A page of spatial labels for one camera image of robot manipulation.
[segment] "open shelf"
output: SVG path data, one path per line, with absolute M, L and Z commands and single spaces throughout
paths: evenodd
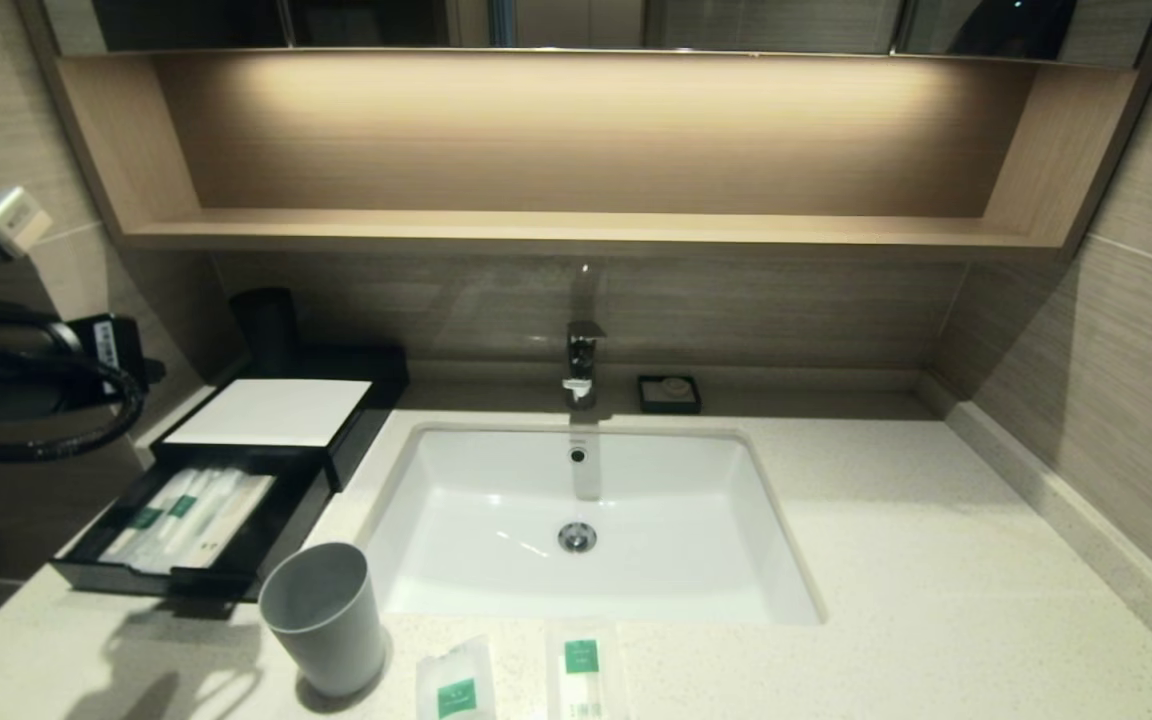
M 147 249 L 1070 258 L 1137 70 L 964 59 L 55 58 Z

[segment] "drain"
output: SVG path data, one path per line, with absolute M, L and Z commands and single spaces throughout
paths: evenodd
M 567 552 L 589 552 L 596 543 L 598 533 L 585 523 L 567 523 L 558 530 L 558 546 Z

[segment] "white quartz countertop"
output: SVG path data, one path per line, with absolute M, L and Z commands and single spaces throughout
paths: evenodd
M 814 583 L 823 626 L 617 623 L 632 717 L 1146 719 L 1152 634 L 1064 541 L 911 399 L 889 419 L 660 418 L 607 430 L 748 438 Z M 399 410 L 306 543 L 366 537 L 414 429 L 562 427 L 562 414 Z M 182 619 L 40 570 L 0 611 L 0 717 L 415 717 L 416 662 L 486 635 L 499 717 L 545 717 L 543 620 L 384 615 L 384 680 L 308 696 L 253 605 Z

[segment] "black cylinder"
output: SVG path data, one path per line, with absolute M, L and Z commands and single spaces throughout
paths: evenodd
M 229 309 L 251 353 L 253 373 L 291 377 L 301 348 L 291 291 L 285 287 L 242 291 L 229 298 Z

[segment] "white sink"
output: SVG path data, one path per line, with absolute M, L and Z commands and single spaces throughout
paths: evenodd
M 394 473 L 365 546 L 384 611 L 820 623 L 738 438 L 424 430 Z

